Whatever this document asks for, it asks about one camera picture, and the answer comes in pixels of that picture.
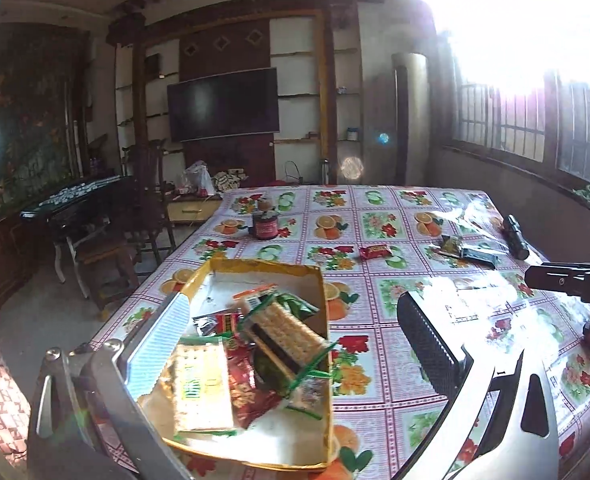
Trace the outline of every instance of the floral tablecloth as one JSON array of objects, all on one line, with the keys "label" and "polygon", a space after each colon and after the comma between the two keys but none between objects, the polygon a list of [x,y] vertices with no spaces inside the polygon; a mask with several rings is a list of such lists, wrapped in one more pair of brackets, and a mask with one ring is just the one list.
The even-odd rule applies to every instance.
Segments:
[{"label": "floral tablecloth", "polygon": [[[271,197],[280,213],[278,237],[251,238],[250,214]],[[94,337],[124,338],[164,300],[180,269],[208,258],[263,258],[321,267],[327,283],[333,352],[334,430],[348,448],[323,473],[279,473],[230,462],[185,458],[194,475],[207,478],[391,478],[421,442],[445,405],[435,394],[396,320],[397,298],[415,290],[443,304],[466,337],[489,351],[518,354],[524,341],[538,345],[555,400],[560,459],[590,438],[590,352],[580,345],[590,306],[565,294],[532,290],[529,265],[508,254],[497,270],[435,252],[441,234],[471,246],[502,250],[502,216],[480,191],[388,186],[267,187],[227,192],[216,214],[169,256]],[[388,259],[361,261],[358,247],[386,243]],[[492,410],[489,396],[454,468],[475,453]],[[115,460],[132,466],[110,428],[105,439]]]}]

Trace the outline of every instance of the television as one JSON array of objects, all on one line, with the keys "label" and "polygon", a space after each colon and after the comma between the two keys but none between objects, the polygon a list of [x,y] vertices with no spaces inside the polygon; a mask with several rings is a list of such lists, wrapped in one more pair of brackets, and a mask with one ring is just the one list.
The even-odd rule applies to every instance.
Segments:
[{"label": "television", "polygon": [[201,77],[166,91],[174,142],[280,130],[276,68]]}]

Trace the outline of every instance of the open box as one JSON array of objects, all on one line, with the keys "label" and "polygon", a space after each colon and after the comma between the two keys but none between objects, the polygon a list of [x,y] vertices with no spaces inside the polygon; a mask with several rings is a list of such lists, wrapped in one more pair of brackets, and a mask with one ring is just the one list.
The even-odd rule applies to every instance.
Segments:
[{"label": "open box", "polygon": [[[318,267],[293,266],[262,260],[211,258],[182,287],[191,304],[191,318],[218,312],[232,297],[259,285],[275,283],[279,290],[308,301],[319,312],[305,323],[328,338],[324,283]],[[330,354],[319,363],[328,372]],[[274,408],[253,421],[247,430],[232,436],[174,435],[173,404],[168,389],[158,381],[138,403],[164,441],[171,447],[208,458],[235,460],[272,470],[322,470],[339,452],[332,436],[330,384],[323,399],[323,417],[315,420],[293,410]]]}]

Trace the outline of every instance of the wooden chair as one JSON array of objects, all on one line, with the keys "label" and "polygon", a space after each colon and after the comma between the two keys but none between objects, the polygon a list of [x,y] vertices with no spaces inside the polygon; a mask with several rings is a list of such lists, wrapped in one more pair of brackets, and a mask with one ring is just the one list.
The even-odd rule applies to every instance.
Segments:
[{"label": "wooden chair", "polygon": [[[98,236],[86,240],[77,247],[76,261],[82,279],[88,286],[91,300],[98,306],[103,320],[108,318],[106,306],[113,301],[130,296],[139,286],[139,280],[135,273],[129,245],[122,233],[104,232]],[[118,272],[126,280],[126,288],[105,295],[102,292],[103,285],[114,283],[102,283],[96,272],[92,272],[90,266],[112,258],[115,261]]]},{"label": "wooden chair", "polygon": [[[120,218],[123,231],[131,234],[130,242],[136,248],[136,262],[142,260],[142,253],[152,252],[159,266],[163,259],[160,251],[168,251],[166,256],[177,248],[173,225],[166,209],[166,191],[164,180],[163,156],[164,140],[151,140],[146,146],[133,145],[124,150],[124,162],[127,173],[134,176],[134,203],[125,205]],[[169,247],[158,247],[157,236],[166,229]]]}]

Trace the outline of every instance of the screw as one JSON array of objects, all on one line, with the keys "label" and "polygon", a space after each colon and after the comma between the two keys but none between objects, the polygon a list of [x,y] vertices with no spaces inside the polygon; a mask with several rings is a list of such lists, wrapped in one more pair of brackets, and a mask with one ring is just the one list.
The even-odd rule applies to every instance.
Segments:
[{"label": "screw", "polygon": [[49,348],[46,351],[46,360],[47,361],[57,361],[60,358],[61,352],[59,348]]},{"label": "screw", "polygon": [[109,339],[104,343],[104,346],[113,352],[117,352],[121,348],[122,342],[119,339]]}]

